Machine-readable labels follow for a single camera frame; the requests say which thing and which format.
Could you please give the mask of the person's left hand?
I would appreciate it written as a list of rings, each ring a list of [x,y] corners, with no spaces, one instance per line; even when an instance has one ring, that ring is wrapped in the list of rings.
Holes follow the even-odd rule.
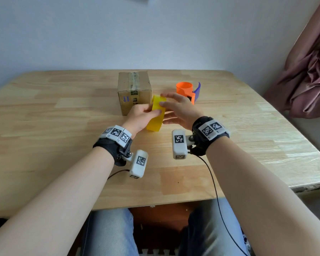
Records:
[[[152,107],[152,104],[137,104],[131,108],[121,127],[131,133],[132,139],[153,119],[146,117],[146,113],[152,111]]]

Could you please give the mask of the person's right hand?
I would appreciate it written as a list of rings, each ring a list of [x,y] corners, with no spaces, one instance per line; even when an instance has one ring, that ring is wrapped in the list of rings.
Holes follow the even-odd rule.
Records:
[[[192,104],[192,102],[187,98],[187,103],[185,104],[184,108],[184,119],[185,125],[180,125],[184,129],[192,130],[192,126],[194,122],[199,119],[200,117],[204,116],[204,114],[200,111],[198,107]]]

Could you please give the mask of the person's left forearm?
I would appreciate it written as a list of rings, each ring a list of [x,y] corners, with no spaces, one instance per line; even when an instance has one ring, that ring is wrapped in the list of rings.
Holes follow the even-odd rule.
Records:
[[[93,148],[0,228],[0,256],[67,256],[113,166]]]

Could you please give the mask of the person's right forearm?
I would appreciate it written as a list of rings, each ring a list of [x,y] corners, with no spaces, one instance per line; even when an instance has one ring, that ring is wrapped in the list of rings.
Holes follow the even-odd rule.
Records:
[[[228,137],[206,156],[256,256],[320,256],[320,220],[281,179]]]

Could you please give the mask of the brown cardboard box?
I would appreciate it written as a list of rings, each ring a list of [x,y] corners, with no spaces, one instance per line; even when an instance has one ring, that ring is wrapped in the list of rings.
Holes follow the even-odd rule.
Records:
[[[153,92],[148,72],[120,72],[118,96],[122,116],[127,116],[136,104],[151,104]]]

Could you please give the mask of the person's blue jeans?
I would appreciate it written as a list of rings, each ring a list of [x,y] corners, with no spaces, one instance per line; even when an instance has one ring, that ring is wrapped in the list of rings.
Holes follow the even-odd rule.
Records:
[[[250,256],[240,224],[226,198],[202,201],[181,232],[137,228],[128,208],[93,211],[84,226],[80,256],[139,256],[141,249],[178,248],[178,256]]]

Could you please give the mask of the pink curtain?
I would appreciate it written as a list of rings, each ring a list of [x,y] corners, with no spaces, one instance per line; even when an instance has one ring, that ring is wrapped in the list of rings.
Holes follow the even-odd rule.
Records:
[[[320,117],[320,5],[291,49],[280,78],[263,97],[292,118]]]

